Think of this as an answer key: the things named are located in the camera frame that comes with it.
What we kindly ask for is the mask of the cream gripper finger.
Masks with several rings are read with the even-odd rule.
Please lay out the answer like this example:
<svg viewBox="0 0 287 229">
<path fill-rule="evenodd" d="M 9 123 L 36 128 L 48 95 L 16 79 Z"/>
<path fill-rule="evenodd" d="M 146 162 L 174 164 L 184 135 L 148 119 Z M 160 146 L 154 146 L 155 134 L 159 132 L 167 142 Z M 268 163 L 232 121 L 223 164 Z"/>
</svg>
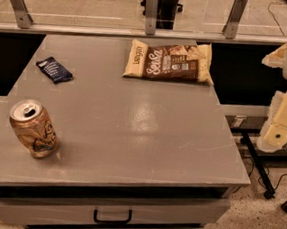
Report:
<svg viewBox="0 0 287 229">
<path fill-rule="evenodd" d="M 287 92 L 276 91 L 256 142 L 261 151 L 273 153 L 287 144 Z"/>
</svg>

